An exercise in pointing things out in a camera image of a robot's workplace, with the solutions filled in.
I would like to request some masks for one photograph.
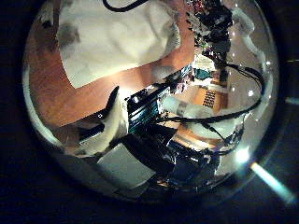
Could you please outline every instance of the desk surface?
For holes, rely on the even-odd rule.
[[[182,44],[167,57],[134,69],[100,78],[84,87],[71,86],[60,57],[55,35],[58,28],[60,0],[54,0],[54,25],[45,29],[35,19],[24,52],[24,67],[30,68],[30,92],[36,112],[51,129],[85,118],[106,106],[116,86],[131,92],[140,91],[156,81],[153,69],[171,66],[175,71],[193,61],[194,38],[188,30],[183,1],[167,1],[179,11],[178,26]]]

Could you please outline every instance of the black wire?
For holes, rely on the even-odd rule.
[[[246,73],[249,76],[254,75],[259,80],[259,82],[261,83],[261,88],[262,88],[261,89],[261,95],[264,94],[265,84],[264,84],[264,79],[263,79],[263,76],[262,76],[261,73],[259,73],[257,70],[255,70],[253,68],[241,67],[241,66],[238,66],[236,64],[229,64],[229,63],[227,63],[226,65],[229,66],[229,67],[234,68],[238,72],[244,72],[244,73]]]
[[[213,152],[213,155],[218,155],[218,156],[226,156],[226,155],[228,155],[229,153],[231,153],[231,152],[233,152],[233,151],[235,151],[235,149],[236,149],[236,147],[239,145],[239,143],[240,143],[240,141],[241,141],[241,139],[242,139],[242,137],[243,137],[243,134],[244,134],[244,131],[245,131],[245,116],[246,116],[247,114],[245,114],[244,116],[243,116],[243,123],[242,123],[242,129],[238,132],[238,134],[237,134],[237,139],[236,139],[236,141],[235,141],[235,144],[234,144],[234,147],[232,147],[232,148],[230,148],[230,149],[228,149],[228,150],[225,150],[225,151],[218,151],[218,152]]]
[[[234,112],[228,115],[222,115],[222,116],[217,116],[217,117],[210,117],[210,118],[206,118],[206,119],[187,119],[187,118],[181,118],[181,117],[173,117],[173,118],[168,118],[168,119],[157,119],[156,122],[163,122],[163,121],[173,121],[173,122],[192,122],[192,123],[215,123],[215,122],[220,122],[226,119],[236,119],[238,117],[240,117],[241,115],[250,112],[251,110],[253,110],[254,108],[256,108],[260,103],[261,103],[262,99],[260,98],[254,105],[252,105],[251,107],[238,111],[238,112]]]
[[[248,75],[247,73],[243,73],[243,71],[238,71],[242,76],[244,77],[249,77],[251,79],[254,80],[254,82],[256,83],[256,85],[259,87],[259,90],[262,91],[262,87],[261,87],[261,83],[259,83],[259,79],[257,77],[253,77],[251,75]]]
[[[167,111],[164,118],[167,119],[168,117],[169,117],[169,112]]]
[[[215,128],[213,128],[212,126],[204,122],[201,122],[201,124],[203,125],[204,128],[212,131],[213,133],[216,133],[223,140],[224,145],[228,146],[226,139]]]
[[[129,6],[126,7],[112,7],[107,0],[103,0],[103,4],[104,6],[110,10],[110,11],[114,11],[114,12],[126,12],[126,11],[130,11],[136,7],[141,6],[142,4],[148,2],[149,0],[136,0],[135,2],[133,2],[132,4],[130,4]]]
[[[202,152],[205,154],[205,155],[209,155],[209,156],[226,156],[228,154],[230,154],[231,152],[235,151],[236,147],[239,145],[240,143],[240,140],[242,138],[242,135],[243,135],[243,131],[241,131],[241,133],[239,134],[238,136],[238,139],[235,141],[234,143],[234,146],[231,147],[230,149],[228,150],[225,150],[225,151],[212,151],[210,150],[209,148],[206,148],[204,149]]]

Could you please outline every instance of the white plastic part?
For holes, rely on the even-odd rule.
[[[123,144],[118,144],[97,162],[99,172],[119,189],[135,189],[155,172],[136,159]]]
[[[31,120],[32,125],[34,126],[36,131],[40,134],[40,136],[42,136],[51,145],[62,148],[63,144],[53,135],[50,129],[48,129],[43,124],[38,114],[36,113],[36,109],[34,107],[30,95],[29,76],[30,76],[30,67],[27,66],[22,71],[22,90],[23,90],[23,95],[24,95],[29,119]]]
[[[126,102],[118,93],[114,105],[108,116],[103,120],[105,129],[102,133],[84,141],[80,150],[85,151],[88,155],[94,155],[98,152],[104,152],[108,149],[109,143],[113,139],[124,137],[128,134],[129,121]]]
[[[188,104],[183,101],[180,101],[176,97],[173,96],[167,96],[162,101],[162,107],[166,111],[169,111],[173,114],[180,115],[184,118],[203,118],[203,117],[210,117],[213,114],[213,110],[209,107],[203,106],[203,105],[193,105]]]
[[[246,15],[243,10],[239,7],[232,8],[232,13],[233,13],[233,21],[234,23],[240,23],[240,33],[245,36],[245,35],[251,35],[252,32],[254,31],[254,23],[250,19],[248,15]]]
[[[269,105],[269,101],[272,97],[272,89],[273,89],[273,77],[269,76],[268,77],[268,81],[267,81],[267,85],[264,91],[264,95],[262,97],[262,101],[261,104],[252,111],[252,117],[258,121],[262,115],[263,112],[265,111],[265,109],[268,107]]]

